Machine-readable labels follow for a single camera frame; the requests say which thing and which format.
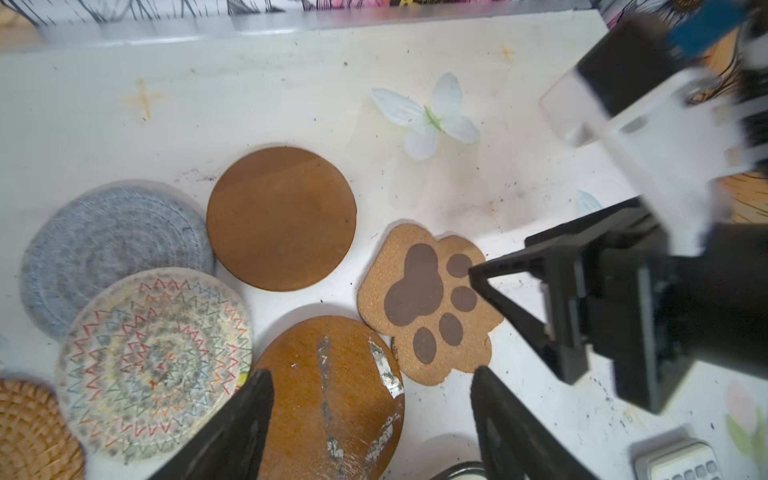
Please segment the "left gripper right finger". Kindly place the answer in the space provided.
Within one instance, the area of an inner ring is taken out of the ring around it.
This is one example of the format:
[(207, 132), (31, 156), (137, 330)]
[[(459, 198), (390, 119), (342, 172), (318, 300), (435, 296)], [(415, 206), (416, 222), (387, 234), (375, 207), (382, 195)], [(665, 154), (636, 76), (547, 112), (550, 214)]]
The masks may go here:
[(475, 370), (471, 405), (489, 479), (593, 479), (493, 371)]

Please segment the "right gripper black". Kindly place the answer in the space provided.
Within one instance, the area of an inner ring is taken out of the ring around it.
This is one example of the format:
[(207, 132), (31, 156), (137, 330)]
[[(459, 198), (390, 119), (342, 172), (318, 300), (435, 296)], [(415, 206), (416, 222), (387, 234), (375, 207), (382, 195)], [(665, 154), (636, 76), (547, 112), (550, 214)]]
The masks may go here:
[(583, 339), (613, 363), (619, 398), (660, 413), (696, 361), (767, 376), (767, 227), (717, 223), (698, 256), (673, 256), (660, 223), (632, 198), (527, 237), (469, 269), (472, 288), (562, 382), (588, 371), (579, 340), (490, 285), (529, 273), (561, 285), (556, 243), (581, 249)]

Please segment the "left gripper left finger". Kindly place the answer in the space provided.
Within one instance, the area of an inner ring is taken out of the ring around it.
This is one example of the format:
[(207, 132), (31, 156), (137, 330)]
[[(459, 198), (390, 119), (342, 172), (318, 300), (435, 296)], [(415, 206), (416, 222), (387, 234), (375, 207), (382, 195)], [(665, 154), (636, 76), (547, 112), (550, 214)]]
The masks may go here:
[(153, 478), (256, 479), (273, 405), (272, 376), (258, 370)]

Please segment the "scratched brown wooden coaster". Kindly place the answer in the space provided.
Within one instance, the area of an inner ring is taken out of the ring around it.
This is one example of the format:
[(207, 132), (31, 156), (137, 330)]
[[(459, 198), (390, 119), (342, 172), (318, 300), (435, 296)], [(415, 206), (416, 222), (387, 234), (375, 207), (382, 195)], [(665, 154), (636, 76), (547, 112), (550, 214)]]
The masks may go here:
[(255, 363), (274, 405), (261, 479), (378, 479), (396, 451), (405, 389), (385, 341), (339, 316), (302, 321)]

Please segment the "multicolour zigzag woven coaster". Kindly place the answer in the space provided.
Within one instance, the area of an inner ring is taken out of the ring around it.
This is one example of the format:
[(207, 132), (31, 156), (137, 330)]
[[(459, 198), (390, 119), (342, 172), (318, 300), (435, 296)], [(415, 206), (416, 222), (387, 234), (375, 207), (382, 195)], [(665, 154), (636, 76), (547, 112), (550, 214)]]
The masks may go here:
[(214, 276), (158, 268), (97, 294), (62, 340), (56, 395), (86, 452), (125, 465), (183, 447), (244, 385), (251, 320)]

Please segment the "cork paw print coaster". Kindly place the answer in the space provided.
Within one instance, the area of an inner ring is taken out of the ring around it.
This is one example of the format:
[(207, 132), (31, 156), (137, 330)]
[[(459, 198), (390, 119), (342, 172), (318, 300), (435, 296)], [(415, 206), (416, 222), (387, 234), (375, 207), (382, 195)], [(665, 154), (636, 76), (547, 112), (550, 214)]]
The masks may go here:
[(471, 374), (492, 359), (502, 315), (472, 288), (469, 270), (485, 257), (469, 240), (434, 237), (403, 223), (390, 230), (358, 289), (362, 320), (392, 341), (402, 373), (425, 386), (451, 372)]

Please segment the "woven rattan coaster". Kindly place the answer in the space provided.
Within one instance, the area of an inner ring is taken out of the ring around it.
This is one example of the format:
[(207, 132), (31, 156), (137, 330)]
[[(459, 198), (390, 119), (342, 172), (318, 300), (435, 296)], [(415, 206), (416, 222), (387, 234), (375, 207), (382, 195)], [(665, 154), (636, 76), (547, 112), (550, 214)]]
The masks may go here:
[(1, 380), (1, 477), (83, 479), (85, 455), (55, 395), (37, 383)]

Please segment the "plain brown wooden coaster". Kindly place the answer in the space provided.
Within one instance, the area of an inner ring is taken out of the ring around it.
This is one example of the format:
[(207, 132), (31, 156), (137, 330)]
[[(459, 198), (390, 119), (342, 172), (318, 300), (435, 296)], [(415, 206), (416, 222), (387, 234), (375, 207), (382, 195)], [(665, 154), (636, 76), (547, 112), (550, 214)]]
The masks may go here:
[(301, 148), (252, 152), (218, 179), (206, 226), (220, 263), (240, 281), (290, 292), (331, 274), (353, 243), (357, 206), (328, 160)]

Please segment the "grey woven coaster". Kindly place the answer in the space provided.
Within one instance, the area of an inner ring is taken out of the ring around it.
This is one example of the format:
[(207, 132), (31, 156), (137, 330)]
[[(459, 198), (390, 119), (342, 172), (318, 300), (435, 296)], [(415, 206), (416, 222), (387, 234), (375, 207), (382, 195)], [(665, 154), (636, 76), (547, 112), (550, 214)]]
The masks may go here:
[(20, 297), (34, 324), (60, 340), (104, 289), (165, 267), (213, 274), (198, 210), (166, 189), (101, 188), (60, 208), (33, 237), (22, 256)]

